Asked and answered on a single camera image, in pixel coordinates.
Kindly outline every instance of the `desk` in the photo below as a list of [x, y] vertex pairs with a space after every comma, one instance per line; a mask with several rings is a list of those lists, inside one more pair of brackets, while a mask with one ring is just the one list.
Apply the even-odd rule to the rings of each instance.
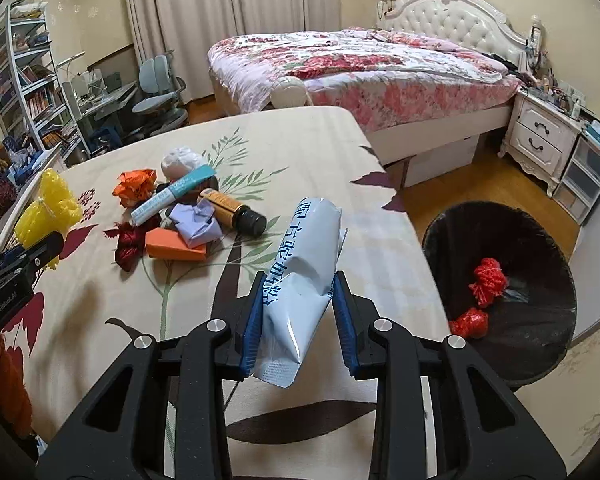
[[94, 133], [93, 122], [101, 121], [109, 116], [111, 116], [114, 126], [118, 130], [118, 134], [122, 136], [123, 131], [120, 119], [118, 118], [118, 111], [122, 110], [131, 101], [136, 92], [138, 92], [138, 83], [136, 81], [128, 83], [114, 90], [91, 108], [82, 112], [81, 118], [76, 117], [78, 127], [84, 139], [87, 142], [91, 140]]

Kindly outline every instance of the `drawer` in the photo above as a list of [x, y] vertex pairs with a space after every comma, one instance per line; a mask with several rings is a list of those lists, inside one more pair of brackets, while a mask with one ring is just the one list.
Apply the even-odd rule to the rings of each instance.
[[529, 102], [523, 105], [518, 122], [524, 124], [542, 139], [547, 140], [561, 152], [572, 144], [573, 133], [567, 126], [560, 124], [560, 121], [551, 118], [549, 114], [543, 114]]
[[548, 174], [554, 174], [555, 168], [560, 163], [562, 153], [520, 123], [516, 123], [513, 127], [510, 143]]

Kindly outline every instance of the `floral tablecloth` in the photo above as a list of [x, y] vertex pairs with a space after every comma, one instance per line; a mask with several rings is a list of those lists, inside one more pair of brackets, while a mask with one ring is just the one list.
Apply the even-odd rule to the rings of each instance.
[[[123, 171], [154, 168], [187, 145], [216, 168], [220, 188], [264, 214], [258, 240], [227, 233], [204, 263], [144, 257], [130, 273], [103, 231], [128, 218], [111, 192]], [[342, 108], [290, 108], [187, 126], [64, 172], [84, 208], [57, 270], [8, 326], [7, 346], [24, 368], [33, 426], [51, 439], [72, 409], [138, 333], [183, 336], [213, 309], [248, 293], [267, 270], [298, 202], [321, 196], [342, 208], [349, 229], [338, 268], [354, 294], [417, 336], [441, 340], [446, 318], [400, 198], [354, 118]], [[233, 383], [224, 385], [228, 397]], [[374, 381], [356, 382], [342, 363], [331, 307], [296, 382], [240, 383], [226, 410], [236, 476], [367, 478]], [[173, 452], [173, 407], [165, 446]]]

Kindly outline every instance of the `white plastic package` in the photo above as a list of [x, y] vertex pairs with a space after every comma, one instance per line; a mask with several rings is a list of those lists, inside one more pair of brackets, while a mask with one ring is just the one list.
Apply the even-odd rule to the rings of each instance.
[[331, 300], [341, 211], [323, 198], [302, 200], [263, 288], [262, 338], [254, 375], [290, 386]]
[[160, 167], [164, 176], [173, 181], [205, 164], [206, 160], [202, 155], [194, 152], [189, 146], [181, 146], [167, 153]]
[[13, 19], [28, 18], [32, 15], [37, 15], [37, 13], [42, 14], [45, 12], [47, 5], [48, 2], [35, 2], [33, 4], [24, 4], [11, 7], [11, 17]]

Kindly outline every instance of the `drawer handle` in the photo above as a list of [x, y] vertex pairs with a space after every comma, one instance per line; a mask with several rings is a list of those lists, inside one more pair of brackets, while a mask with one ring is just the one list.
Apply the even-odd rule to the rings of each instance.
[[536, 123], [536, 130], [538, 128], [540, 128], [540, 126], [542, 126], [544, 128], [545, 134], [549, 135], [549, 128], [547, 128], [546, 126], [544, 126], [544, 124], [542, 124], [542, 123]]
[[531, 147], [532, 147], [534, 150], [536, 150], [537, 152], [541, 152], [542, 150], [544, 150], [544, 146], [539, 146], [538, 148], [536, 148], [536, 147], [534, 146], [534, 140], [533, 140], [531, 137], [529, 137], [529, 144], [531, 144]]

